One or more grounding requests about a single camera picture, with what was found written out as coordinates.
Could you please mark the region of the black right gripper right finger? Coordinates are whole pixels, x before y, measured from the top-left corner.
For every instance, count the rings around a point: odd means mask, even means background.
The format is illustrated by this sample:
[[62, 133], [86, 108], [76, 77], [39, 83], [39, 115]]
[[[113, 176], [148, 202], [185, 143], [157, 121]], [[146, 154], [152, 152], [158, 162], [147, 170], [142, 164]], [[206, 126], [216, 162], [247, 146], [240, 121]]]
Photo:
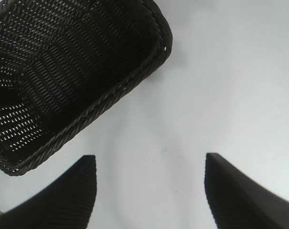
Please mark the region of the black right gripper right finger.
[[219, 229], [289, 229], [289, 202], [218, 153], [206, 154], [204, 188]]

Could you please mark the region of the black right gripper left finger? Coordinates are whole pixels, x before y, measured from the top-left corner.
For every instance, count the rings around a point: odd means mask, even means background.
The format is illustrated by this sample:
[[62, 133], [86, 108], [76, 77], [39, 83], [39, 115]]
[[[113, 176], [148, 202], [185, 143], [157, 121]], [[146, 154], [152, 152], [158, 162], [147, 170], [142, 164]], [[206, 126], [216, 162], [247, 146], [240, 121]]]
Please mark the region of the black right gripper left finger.
[[96, 194], [96, 157], [82, 156], [48, 187], [0, 215], [0, 229], [86, 229]]

